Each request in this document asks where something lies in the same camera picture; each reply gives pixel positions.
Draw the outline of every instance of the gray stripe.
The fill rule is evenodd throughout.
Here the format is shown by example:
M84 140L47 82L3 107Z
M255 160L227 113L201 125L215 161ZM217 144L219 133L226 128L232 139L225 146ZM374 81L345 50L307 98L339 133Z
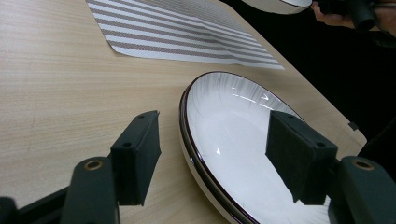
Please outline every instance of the gray stripe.
M91 4L94 4L94 5L97 5L97 6L108 7L108 8L124 11L124 12L127 12L127 13L137 14L137 15L141 15L141 16L147 16L148 15L147 13L144 13L144 12L135 11L135 10L132 10L132 9L129 9L129 8L125 8L125 7L116 7L116 6L112 6L110 4L106 4L106 3L99 3L99 2L96 2L94 0L87 0L87 2L89 2ZM125 4L125 3L123 3L122 1L119 1L119 0L113 0L113 2L117 2L117 3L120 3L120 4L124 4L124 5L129 5L131 7L139 7L141 9L145 9L145 10L148 10L148 11L152 11L152 12L156 12L156 13L159 13L159 14L163 14L163 15L169 16L171 18L177 18L177 19L182 20L182 21L174 21L174 20L169 20L169 19L163 18L163 17L149 15L153 19L157 19L157 20L160 20L160 21L169 21L169 22L172 22L172 23L180 24L180 25L186 25L186 26L190 26L190 27L195 28L195 29L202 29L203 28L202 25L192 25L190 23L183 22L183 21L190 21L190 22L193 22L195 24L200 24L200 21L198 21L196 19L192 20L192 19L188 19L188 18L184 18L184 17L179 17L178 15L166 13L166 12L155 10L155 9L148 8L148 7L135 6L133 4ZM195 16L193 16L191 14L188 14L187 16L195 18ZM221 34L221 32L218 32L216 30L222 30L222 31L227 32L227 33L235 33L235 34L242 35L240 33L232 32L230 30L221 29L219 27L215 27L215 26L212 26L212 27L215 29L215 30L213 30L213 32L217 33L217 34Z
M184 4L192 15L195 15L195 17L203 21L215 21L217 25L246 33L245 29L230 17L227 11L216 4L196 0L185 0Z
M222 50L222 51L228 51L228 52L231 52L231 53L246 55L246 56L250 56L250 57L273 59L273 57L271 55L265 56L265 55L258 55L258 54L254 54L254 53L246 53L246 52L241 52L241 51L238 51L238 50L226 49L224 47L208 47L208 46L205 46L205 45L186 43L186 42L182 42L182 41L164 39L164 38L147 36L147 35L126 34L126 33L123 33L123 32L109 31L109 30L106 30L106 29L103 29L102 32L103 32L104 35L113 35L113 36L129 38L129 39L141 39L141 40L147 40L147 41L152 41L152 42L171 44L171 45L178 45L178 46L186 46L186 47L197 48L197 49L210 49L210 50L218 50L218 51Z
M242 47L242 46L236 46L236 45L233 45L233 44L222 43L222 42L218 41L215 38L205 39L205 38L193 37L193 36L190 36L190 35L180 35L180 34L160 31L160 30L156 30L156 29L150 29L150 28L147 28L147 27L129 25L129 24L124 24L124 23L119 23L119 22L116 22L116 21L106 21L106 20L102 20L102 19L96 19L96 21L99 24L106 24L106 25L110 25L110 26L121 27L121 28L129 29L131 31L138 30L138 31L149 32L149 33L154 33L154 34L159 34L159 35L168 35L169 38L172 38L172 36L174 36L174 37L185 38L185 39L190 39L190 40L194 40L194 41L201 41L201 42L206 42L206 43L217 44L217 45L220 45L220 46L225 46L225 47L230 47L230 48L235 48L235 49L244 49L244 50L252 51L253 53L257 52L259 54L267 53L263 49L249 49L249 48L245 48L245 47Z
M166 49L166 48L152 47L152 46L146 46L146 45L127 44L127 43L121 43L121 42L115 42L115 41L109 41L109 43L111 46L120 47L123 49L137 49L137 50L154 51L154 52L178 54L178 55L192 55L192 56L213 58L213 59L235 59L235 60L238 60L241 62L247 62L247 63L266 63L266 64L279 65L279 63L275 63L275 62L267 62L267 61L239 58L239 57L235 57L235 56L229 55L229 54L211 54L211 53L202 53L202 52L195 52L195 51L182 50L182 49Z
M247 40L247 41L249 41L250 43L246 43L246 42L242 42L242 41L239 41L239 40L236 40L236 39L231 39L231 38L226 38L226 37L222 37L222 36L217 36L217 35L212 34L212 33L194 32L194 31L187 30L187 29L183 29L183 28L176 27L176 26L161 24L161 23L157 23L157 22L155 22L155 21L141 20L141 19L137 19L137 18L134 18L134 17L124 16L124 15L120 15L120 14L117 14L117 13L107 12L107 11L103 11L103 10L99 10L99 9L94 9L94 8L91 9L91 12L92 12L92 13L101 14L101 15L105 15L105 16L109 16L109 17L124 19L124 20L127 20L127 21L137 21L137 22L142 22L142 23L146 23L146 24L151 24L151 25L166 27L166 28L169 28L169 29L179 30L179 31L186 32L186 33L191 33L191 34L196 34L196 35L205 35L205 36L211 36L211 37L212 37L212 40L203 39L203 38L198 38L198 37L195 38L196 40L200 40L200 41L216 43L216 42L219 42L219 41L218 41L218 40L215 40L215 39L220 39L220 40L231 41L231 42L234 42L234 43L239 43L239 44L245 45L245 46L251 46L251 47L253 47L253 48L257 48L257 47L258 47L258 46L255 45L255 44L250 44L250 43L252 43L251 40ZM187 26L190 26L190 27L196 28L196 29L202 29L201 26L194 26L194 25L191 25L191 24L188 24L188 23L184 23L183 25L187 25ZM116 26L125 27L125 26L128 26L128 24L124 24L124 25L121 26L121 23L119 23L119 25L116 25ZM158 33L158 32L160 32L160 31L158 31L158 30L152 30L152 33ZM238 47L238 46L234 46L234 45L230 45L230 44L228 44L228 45L229 45L229 46L233 46L234 48L240 48L240 49L251 50L251 49L249 49L249 48Z

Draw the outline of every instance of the gray striped mat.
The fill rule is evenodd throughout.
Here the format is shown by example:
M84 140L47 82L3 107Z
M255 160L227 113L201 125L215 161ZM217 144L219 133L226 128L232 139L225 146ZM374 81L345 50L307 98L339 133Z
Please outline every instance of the gray striped mat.
M210 0L86 0L110 46L153 59L284 69Z

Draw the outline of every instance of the table surface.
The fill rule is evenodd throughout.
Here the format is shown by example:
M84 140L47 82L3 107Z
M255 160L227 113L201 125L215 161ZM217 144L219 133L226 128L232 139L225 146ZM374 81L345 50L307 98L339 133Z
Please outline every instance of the table surface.
M194 180L179 140L180 97L211 71L263 85L333 141L338 158L357 155L364 136L232 8L214 3L285 69L125 56L108 45L83 0L1 1L0 195L23 207L68 186L80 161L107 156L135 116L158 110L162 155L145 205L122 206L121 223L227 222Z

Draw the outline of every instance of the hand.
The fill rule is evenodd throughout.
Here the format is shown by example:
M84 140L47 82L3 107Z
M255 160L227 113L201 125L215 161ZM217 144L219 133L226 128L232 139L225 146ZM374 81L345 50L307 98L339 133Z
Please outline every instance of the hand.
M314 10L317 21L330 26L355 28L350 15L323 14L318 2L313 2L311 8ZM374 14L376 26L371 31L384 31L396 37L396 0L381 0L375 4Z

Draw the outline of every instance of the white stripe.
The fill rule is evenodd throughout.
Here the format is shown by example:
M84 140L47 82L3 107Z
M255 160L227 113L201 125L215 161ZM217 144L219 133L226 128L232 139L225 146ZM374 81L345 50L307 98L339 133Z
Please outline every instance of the white stripe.
M155 15L155 16L158 16L158 17L166 18L166 19L171 20L171 21L184 22L184 23L187 23L187 24L195 25L195 26L204 26L205 28L210 27L210 26L206 26L206 25L204 25L203 23L209 23L209 24L212 24L213 26L217 26L217 27L219 27L219 28L224 28L224 29L230 30L231 32L235 32L235 31L236 31L236 30L233 30L233 29L224 27L224 26L216 25L215 23L212 23L212 22L209 22L209 21L201 21L200 19L195 18L195 17L189 17L189 19L194 20L195 22L184 21L184 20L180 20L180 19L175 18L175 17L165 16L165 15L163 15L163 14L159 14L159 13L147 11L147 10L140 9L140 8L137 8L137 7L129 7L129 6L121 5L121 4L118 4L118 3L112 3L112 2L108 2L108 4L110 4L110 5L112 5L112 6L117 6L117 7L128 8L128 9L131 9L131 10L136 10L136 11L145 13L145 14L147 14L147 15ZM109 8L109 7L97 6L97 5L95 5L95 4L89 4L89 6L90 6L90 8L99 9L99 10L103 10L103 11L107 11L107 12L113 12L113 13L120 14L120 15L123 15L123 16L130 16L130 17L132 16L131 13L129 13L129 12L124 12L124 11L120 11L120 10L113 9L113 8ZM173 25L173 26L176 26L176 27L182 26L182 27L185 28L185 29L194 30L194 31L200 31L200 32L202 32L202 31L204 30L204 29L194 29L194 28L192 28L192 27L190 27L190 26L187 26L187 25L180 25L180 24L178 24L178 23L170 23L170 22L168 22L168 21L162 21L162 20L153 19L153 18L151 18L150 16L133 15L133 17L138 18L138 19L142 19L142 20L155 21L155 22L162 23L162 24ZM241 38L250 39L251 41L254 41L254 42L256 41L256 40L255 40L254 38L252 38L251 35L248 34L248 33L242 33L243 35L238 35L238 34L236 34L236 33L227 33L227 32L225 32L225 31L223 31L223 30L216 30L216 31L217 31L217 32L224 33L224 34L226 34L226 35L235 35L235 36L239 36L239 37L241 37Z
M145 50L137 50L137 49L124 49L120 47L112 47L116 52L127 54L127 55L134 55L135 57L141 58L152 58L152 59L166 59L166 60L179 60L185 62L200 62L200 63L225 63L225 64L242 64L245 66L252 66L252 67L262 67L262 68L274 68L274 69L285 69L280 64L269 64L269 63L247 63L242 62L239 60L234 59L213 59L213 58L206 58L206 57L199 57L199 56L192 56L192 55L179 55L179 54L172 54L172 53L161 53L156 52L155 55L152 53L148 53Z
M108 0L98 0L98 1L103 1L104 3L111 4L111 1L108 1ZM127 3L131 3L131 4L135 4L135 5L139 5L139 6L141 6L141 7L148 7L148 8L151 8L151 9L163 11L163 12L166 12L166 13L169 13L169 14L178 15L179 17L183 17L183 18L186 18L186 19L189 19L189 20L194 20L194 21L195 21L195 20L200 20L200 19L197 18L197 17L187 16L187 15L184 15L184 14L177 13L177 12L175 12L175 11L169 11L169 10L166 10L166 9L163 9L163 8L160 8L160 7L153 7L153 6L151 6L151 5L139 3L139 2L136 2L136 1L124 1L124 0L122 0L122 1L123 1L123 2L127 2ZM120 7L134 8L134 7L129 7L129 6L125 6L125 5L120 5ZM229 27L226 27L226 26L221 26L221 25L215 24L215 23L213 23L213 22L211 22L211 21L207 21L207 23L208 23L208 24L211 24L211 25L213 25L213 26L218 26L218 27L220 27L220 28L226 29L226 30L231 31L231 32L237 32L237 33L239 33L240 35L242 35L243 37L251 37L251 35L250 35L250 34L247 34L245 31L240 31L240 30L232 29L232 28L229 28Z
M182 37L177 37L177 36L153 34L153 33L150 33L150 32L139 31L139 30L131 30L131 29L128 29L128 28L122 28L122 27L112 26L112 25L107 25L107 24L102 24L102 23L99 23L99 26L103 30L121 32L121 33L125 33L125 34L155 36L155 37L158 37L158 38L170 39L170 40L180 41L180 42L184 42L184 43L204 45L204 46L213 47L213 48L215 48L215 47L217 47L217 48L225 48L225 49L229 49L229 50L241 51L241 52L244 52L244 53L254 53L254 54L261 55L261 56L272 57L271 54L269 54L268 52L264 51L265 49L259 49L259 51L253 51L254 49L253 50L248 50L248 49L239 49L239 48L225 46L225 45L222 44L222 42L219 42L219 43L207 43L205 41L198 41L198 40L194 40L194 39L182 38Z
M115 22L129 24L129 25L136 25L136 26L141 26L141 27L150 27L150 28L157 29L157 30L163 30L163 31L168 31L168 32L172 32L172 33L178 33L178 34L181 34L181 35L188 35L188 36L191 36L191 37L201 37L202 39L213 40L213 36L204 36L204 35L196 35L196 34L191 34L191 33L186 33L186 32L180 32L178 30L170 30L168 28L164 28L164 27L161 27L161 26L153 26L153 25L149 25L149 24L146 24L146 23L142 23L142 22L128 21L128 20L125 20L125 19L110 17L110 16L107 16L107 15L101 15L101 14L97 14L97 13L93 13L93 15L94 15L95 18L106 20L106 21L115 21ZM136 31L136 30L133 30L133 33L134 34L141 34L141 35L150 35L150 33L142 32L142 31ZM171 37L169 37L168 35L158 35L158 36L162 36L163 38L175 39L175 40L184 40L184 38L179 38L179 37L175 37L175 36L171 36ZM222 43L226 43L226 44L232 44L232 45L235 45L235 46L240 47L240 48L247 48L247 49L252 49L252 50L257 50L257 51L265 51L266 52L266 49L264 49L262 46L260 46L259 48L255 48L255 47L252 47L252 46L244 45L244 44L241 44L241 43L236 43L236 42L233 42L233 41L223 40L223 39L218 40L218 41L220 41ZM205 42L205 41L202 41L202 42L199 42L199 43L205 44L205 45L207 44L207 42Z
M198 48L185 47L185 46L180 46L180 45L172 45L172 44L166 44L166 43L159 43L159 42L153 42L153 41L147 41L147 40L138 40L138 39L131 40L130 38L114 36L114 35L106 35L106 39L108 41L116 41L116 42L121 42L121 43L125 43L125 44L136 44L136 45L165 48L165 49L189 50L189 51L209 53L209 54L231 55L231 56L234 56L237 58L246 58L246 59L250 59L250 60L277 63L277 61L275 59L267 59L267 58L262 58L262 57L251 57L251 56L247 56L247 55L241 55L238 53L232 53L227 50L198 49Z

